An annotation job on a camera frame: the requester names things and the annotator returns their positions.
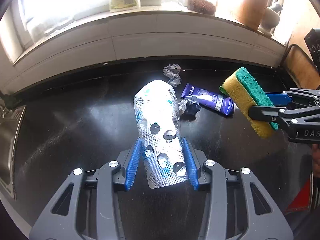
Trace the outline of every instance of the sponge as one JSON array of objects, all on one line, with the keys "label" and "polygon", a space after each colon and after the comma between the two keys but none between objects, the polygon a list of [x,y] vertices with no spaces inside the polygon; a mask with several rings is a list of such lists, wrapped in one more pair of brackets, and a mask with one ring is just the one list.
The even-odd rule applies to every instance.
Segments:
[{"label": "sponge", "polygon": [[277,123],[252,120],[248,111],[251,106],[274,106],[258,82],[244,68],[239,68],[220,87],[221,92],[228,94],[240,111],[250,121],[252,128],[262,138],[270,137],[278,129]]}]

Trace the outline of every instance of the red object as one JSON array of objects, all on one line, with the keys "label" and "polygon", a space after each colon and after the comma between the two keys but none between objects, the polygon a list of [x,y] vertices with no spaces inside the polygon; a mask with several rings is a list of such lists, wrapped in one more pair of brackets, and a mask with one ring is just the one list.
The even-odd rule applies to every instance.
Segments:
[{"label": "red object", "polygon": [[308,210],[310,207],[310,178],[304,184],[298,195],[285,210],[285,213]]}]

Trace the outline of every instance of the toothpaste tube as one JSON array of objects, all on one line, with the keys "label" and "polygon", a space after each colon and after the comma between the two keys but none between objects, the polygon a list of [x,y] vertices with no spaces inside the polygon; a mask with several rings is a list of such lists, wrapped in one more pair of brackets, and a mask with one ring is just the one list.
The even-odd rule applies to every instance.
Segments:
[{"label": "toothpaste tube", "polygon": [[196,96],[201,105],[212,108],[225,115],[233,114],[233,100],[225,95],[216,94],[205,89],[195,87],[187,83],[181,98]]}]

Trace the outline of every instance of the countertop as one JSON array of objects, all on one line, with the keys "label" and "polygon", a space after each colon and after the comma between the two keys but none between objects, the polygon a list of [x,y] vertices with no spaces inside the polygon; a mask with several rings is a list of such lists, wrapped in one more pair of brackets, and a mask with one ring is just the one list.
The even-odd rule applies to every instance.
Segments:
[{"label": "countertop", "polygon": [[[218,92],[223,81],[241,65],[212,61],[179,62],[185,72],[180,95],[187,82]],[[149,71],[103,76],[88,82],[61,86],[30,99],[20,129],[15,154],[13,208],[31,226],[49,199],[77,167],[100,168],[130,149],[138,137],[133,107],[134,95],[147,83],[167,81],[165,62]],[[272,69],[251,67],[249,71],[265,92],[285,90]],[[262,139],[236,110],[233,116],[203,107],[195,119],[181,118],[181,134],[193,147],[224,168],[249,167],[268,190],[281,211],[291,203],[311,172],[310,148],[289,143],[278,130]],[[150,189],[142,160],[129,192],[119,192],[119,206],[127,240],[197,239],[204,211],[205,192],[196,192],[188,181]]]}]

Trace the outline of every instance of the sink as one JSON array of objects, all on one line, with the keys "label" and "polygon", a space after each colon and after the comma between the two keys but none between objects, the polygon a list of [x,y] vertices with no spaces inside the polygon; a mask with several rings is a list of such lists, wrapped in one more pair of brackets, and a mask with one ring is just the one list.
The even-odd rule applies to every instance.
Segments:
[{"label": "sink", "polygon": [[15,198],[14,151],[24,112],[25,106],[21,106],[0,118],[0,184],[12,198]]}]

